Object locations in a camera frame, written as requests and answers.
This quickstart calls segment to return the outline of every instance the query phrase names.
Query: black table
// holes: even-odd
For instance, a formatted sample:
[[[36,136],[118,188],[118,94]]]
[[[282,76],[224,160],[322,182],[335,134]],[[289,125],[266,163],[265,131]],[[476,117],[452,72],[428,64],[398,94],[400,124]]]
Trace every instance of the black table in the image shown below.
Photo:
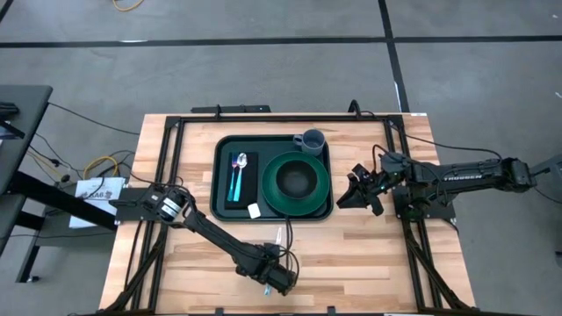
[[[0,255],[15,225],[36,230],[37,234],[43,228],[61,227],[61,225],[47,225],[44,217],[23,212],[22,207],[26,198],[64,211],[63,216],[55,217],[57,219],[68,220],[72,215],[101,226],[102,229],[117,230],[113,215],[63,192],[56,186],[43,183],[18,171],[32,137],[43,119],[52,92],[53,88],[49,86],[0,85],[0,101],[14,103],[19,108],[19,114],[8,120],[12,126],[25,134],[23,139],[4,140],[0,145]],[[17,282],[26,282],[29,278],[29,272],[40,247],[36,241],[37,238],[32,241]]]

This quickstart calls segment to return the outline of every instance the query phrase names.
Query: yellow cable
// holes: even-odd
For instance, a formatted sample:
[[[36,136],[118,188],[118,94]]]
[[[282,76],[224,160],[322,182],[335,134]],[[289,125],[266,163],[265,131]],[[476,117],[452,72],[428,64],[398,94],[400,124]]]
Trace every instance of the yellow cable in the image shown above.
[[[47,162],[43,159],[43,157],[37,156],[34,153],[26,152],[25,154],[28,154],[31,157],[37,159],[38,162],[42,162],[45,166],[47,166],[47,168],[51,169],[57,176],[59,176],[59,178],[62,178],[62,174],[57,169],[53,168],[53,166],[51,166],[51,162]]]
[[[83,172],[83,178],[84,178],[84,180],[86,180],[86,179],[88,178],[88,177],[87,177],[87,175],[88,175],[88,170],[90,170],[90,169],[92,168],[92,166],[93,166],[96,162],[106,161],[106,160],[113,162],[113,174],[112,174],[112,176],[117,175],[117,170],[119,169],[119,165],[117,164],[117,161],[115,160],[115,158],[113,158],[113,157],[111,157],[111,156],[102,156],[102,157],[99,157],[99,158],[94,159],[94,160],[93,160],[92,162],[90,162],[90,163],[88,164],[88,166],[84,169],[84,172]]]
[[[144,0],[139,0],[138,3],[133,4],[132,6],[128,7],[128,8],[121,8],[117,5],[117,2],[115,0],[113,0],[113,6],[115,7],[115,9],[121,11],[121,12],[127,12],[133,9],[136,9],[136,7],[138,7],[139,5],[141,5],[144,2]]]

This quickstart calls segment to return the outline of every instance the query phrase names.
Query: fork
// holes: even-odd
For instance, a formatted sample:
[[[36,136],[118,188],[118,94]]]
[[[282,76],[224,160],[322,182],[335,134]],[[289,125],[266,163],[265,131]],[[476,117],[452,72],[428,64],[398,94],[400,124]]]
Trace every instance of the fork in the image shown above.
[[[234,198],[234,172],[236,167],[238,167],[238,153],[232,153],[232,176],[230,177],[230,189],[228,190],[228,201],[232,201]]]

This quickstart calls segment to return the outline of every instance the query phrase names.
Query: concrete floor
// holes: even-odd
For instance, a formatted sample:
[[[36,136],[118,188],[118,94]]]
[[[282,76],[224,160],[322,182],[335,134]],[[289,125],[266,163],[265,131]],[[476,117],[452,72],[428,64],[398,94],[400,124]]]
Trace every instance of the concrete floor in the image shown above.
[[[388,8],[395,36],[562,34],[562,4],[556,0],[393,0]],[[377,2],[166,0],[119,13],[110,1],[15,0],[0,24],[0,41],[305,35],[382,36]],[[561,42],[398,45],[411,111],[429,114],[436,141],[488,147],[530,164],[562,152],[560,51]],[[398,110],[384,44],[0,49],[0,69],[1,84],[52,85],[52,102],[132,131],[141,127],[144,113],[215,104],[343,111],[356,98],[365,110]],[[132,136],[55,108],[47,111],[40,133],[77,168],[136,145]],[[39,139],[33,143],[47,152]],[[438,152],[443,163],[483,158]],[[48,180],[28,160],[22,169]],[[548,178],[540,187],[562,199],[562,188]],[[534,191],[492,190],[460,196],[455,206],[478,306],[559,314],[562,269],[554,250],[562,248],[562,207]],[[40,212],[35,204],[26,209]],[[41,282],[15,284],[28,243],[11,239],[0,259],[2,315],[97,309],[111,243],[42,248],[33,268]]]

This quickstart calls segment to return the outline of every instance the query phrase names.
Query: butcher block tabletop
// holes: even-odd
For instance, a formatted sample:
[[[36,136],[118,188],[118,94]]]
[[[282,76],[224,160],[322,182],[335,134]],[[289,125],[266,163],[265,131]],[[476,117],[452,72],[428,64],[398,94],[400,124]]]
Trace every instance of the butcher block tabletop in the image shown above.
[[[133,173],[140,178],[155,178],[165,119],[165,114],[149,114],[144,118],[133,164]],[[406,133],[433,140],[427,116],[404,114],[404,122]],[[196,198],[198,209],[209,220],[241,241],[274,242],[280,227],[285,233],[285,223],[226,223],[210,213],[215,146],[228,135],[295,134],[310,128],[320,129],[329,144],[334,200],[348,189],[346,175],[356,164],[372,169],[373,144],[386,147],[385,131],[379,122],[188,123],[178,175]],[[175,132],[172,132],[166,170],[169,170],[174,139]],[[439,163],[433,145],[412,139],[408,139],[408,144],[414,159]],[[147,186],[133,179],[131,185]],[[214,312],[217,307],[223,307],[226,313],[326,312],[330,305],[337,312],[415,312],[401,223],[394,215],[392,196],[381,195],[380,200],[385,212],[379,217],[372,214],[371,208],[340,210],[335,205],[323,221],[292,223],[292,252],[299,258],[300,276],[295,288],[285,297],[276,292],[264,296],[263,285],[234,273],[231,257],[203,237],[186,229],[170,229],[156,312],[202,313]],[[119,226],[100,308],[107,307],[123,290],[137,224],[127,222]],[[440,219],[428,219],[426,224],[437,270],[461,300],[473,305],[457,233]],[[131,275],[138,266],[143,230],[144,226]],[[422,268],[420,270],[425,303],[430,306],[427,275]],[[142,288],[140,308],[148,305],[151,281],[152,270]]]

